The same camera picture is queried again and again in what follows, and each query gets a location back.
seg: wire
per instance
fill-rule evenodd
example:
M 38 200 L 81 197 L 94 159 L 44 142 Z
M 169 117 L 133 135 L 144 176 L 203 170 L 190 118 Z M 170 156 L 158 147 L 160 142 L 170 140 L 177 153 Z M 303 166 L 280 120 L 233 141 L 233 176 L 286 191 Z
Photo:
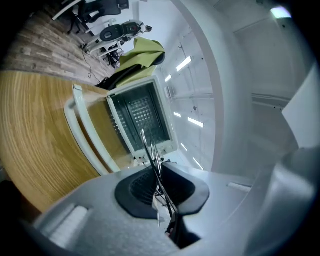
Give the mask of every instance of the wire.
M 91 74 L 94 75 L 94 78 L 99 82 L 99 84 L 101 83 L 101 81 L 96 77 L 95 73 L 92 72 L 92 67 L 91 65 L 89 64 L 89 62 L 86 60 L 86 57 L 85 57 L 85 53 L 84 53 L 84 49 L 82 49 L 82 55 L 83 55 L 83 58 L 84 58 L 84 61 L 89 65 L 90 67 L 90 73 L 88 73 L 88 78 L 91 79 Z

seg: green cloth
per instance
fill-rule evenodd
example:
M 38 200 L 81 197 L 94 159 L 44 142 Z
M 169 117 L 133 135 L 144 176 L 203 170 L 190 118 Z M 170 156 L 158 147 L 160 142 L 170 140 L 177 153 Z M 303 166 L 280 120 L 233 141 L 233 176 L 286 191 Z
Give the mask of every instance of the green cloth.
M 135 38 L 134 49 L 120 57 L 120 68 L 118 68 L 115 73 L 135 65 L 141 65 L 142 68 L 122 79 L 116 86 L 120 87 L 130 82 L 151 76 L 156 69 L 156 66 L 151 65 L 162 53 L 165 53 L 165 49 L 159 42 L 143 37 Z

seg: wooden table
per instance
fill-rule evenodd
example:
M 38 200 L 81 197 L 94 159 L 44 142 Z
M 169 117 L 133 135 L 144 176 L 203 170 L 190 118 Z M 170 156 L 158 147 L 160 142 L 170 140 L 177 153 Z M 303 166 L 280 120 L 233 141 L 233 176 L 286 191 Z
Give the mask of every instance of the wooden table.
M 72 85 L 84 95 L 107 91 L 54 76 L 0 72 L 0 159 L 21 193 L 41 212 L 99 174 L 79 148 L 68 126 L 64 106 Z M 104 146 L 124 169 L 132 157 L 120 141 L 102 100 L 88 112 Z

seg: ceiling light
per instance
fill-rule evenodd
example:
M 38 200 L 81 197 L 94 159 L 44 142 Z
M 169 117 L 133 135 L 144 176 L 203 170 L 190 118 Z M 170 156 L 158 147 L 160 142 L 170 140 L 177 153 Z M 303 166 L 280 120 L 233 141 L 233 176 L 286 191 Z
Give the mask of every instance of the ceiling light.
M 199 122 L 199 121 L 197 121 L 197 120 L 194 120 L 194 119 L 192 119 L 192 118 L 190 118 L 190 117 L 188 117 L 188 120 L 189 120 L 189 122 L 191 122 L 191 123 L 193 123 L 193 124 L 195 124 L 195 125 L 197 125 L 197 126 L 200 126 L 200 127 L 204 127 L 204 124 L 202 123 L 202 122 Z
M 165 82 L 168 82 L 171 79 L 171 75 L 168 75 L 168 77 L 165 79 Z
M 185 149 L 185 151 L 188 152 L 188 149 L 185 147 L 185 145 L 183 145 L 183 144 L 181 143 L 181 146 Z
M 271 12 L 276 19 L 291 18 L 290 12 L 282 6 L 271 9 Z
M 191 62 L 191 57 L 186 58 L 179 66 L 176 67 L 176 71 L 182 70 L 186 65 L 188 65 Z
M 201 168 L 201 170 L 202 171 L 204 171 L 204 169 L 202 168 L 202 166 L 200 165 L 200 163 L 198 163 L 198 161 L 195 159 L 195 158 L 193 158 L 193 160 L 196 162 L 196 164 Z

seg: wood grain surface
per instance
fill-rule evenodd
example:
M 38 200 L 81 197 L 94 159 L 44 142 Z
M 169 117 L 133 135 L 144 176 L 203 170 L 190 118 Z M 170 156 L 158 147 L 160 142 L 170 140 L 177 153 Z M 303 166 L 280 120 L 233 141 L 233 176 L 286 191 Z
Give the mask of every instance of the wood grain surface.
M 58 4 L 45 5 L 26 22 L 24 28 L 16 35 L 7 57 L 3 60 L 2 70 L 26 71 L 76 80 L 88 85 L 97 85 L 106 77 L 114 74 L 115 69 L 108 61 L 98 58 L 98 52 L 85 55 L 91 65 L 85 62 L 80 46 L 92 36 L 82 32 L 67 34 L 71 27 L 67 13 L 58 20 L 52 17 L 61 8 Z
M 84 182 L 98 177 L 75 141 L 64 114 L 72 85 L 103 98 L 107 91 L 54 76 L 0 72 L 0 159 L 8 175 L 38 210 Z M 89 113 L 112 158 L 124 168 L 131 162 L 102 100 Z

